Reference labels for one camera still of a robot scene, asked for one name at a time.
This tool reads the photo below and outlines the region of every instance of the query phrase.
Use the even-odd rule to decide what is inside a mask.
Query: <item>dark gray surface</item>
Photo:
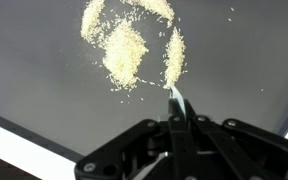
[[[288,114],[288,1],[170,3],[187,45],[182,94],[217,122],[233,117],[276,132]],[[0,116],[81,154],[164,114],[168,98],[141,84],[129,100],[110,92],[107,72],[91,64],[103,52],[80,38],[84,7],[85,1],[0,0]],[[166,28],[153,16],[145,23],[135,23],[151,49],[139,75],[157,81],[167,38],[156,37]]]

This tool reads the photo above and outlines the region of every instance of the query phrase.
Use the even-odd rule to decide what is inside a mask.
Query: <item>screw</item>
[[[181,120],[180,117],[178,117],[178,116],[175,116],[175,117],[174,117],[174,121],[179,121],[179,120]]]
[[[195,177],[193,177],[193,176],[187,176],[185,178],[185,180],[197,180],[197,179]]]
[[[229,121],[227,124],[230,125],[230,126],[236,126],[236,122],[235,121]]]
[[[84,166],[84,171],[85,172],[92,172],[92,171],[94,171],[95,167],[96,167],[96,165],[94,163],[87,163]]]
[[[250,180],[263,180],[261,177],[258,176],[252,176],[250,177]]]
[[[149,122],[147,125],[148,127],[153,127],[155,125],[155,122]]]
[[[206,120],[206,118],[205,118],[205,117],[203,117],[203,116],[199,116],[199,117],[197,118],[197,120],[199,120],[199,121],[205,121],[205,120]]]

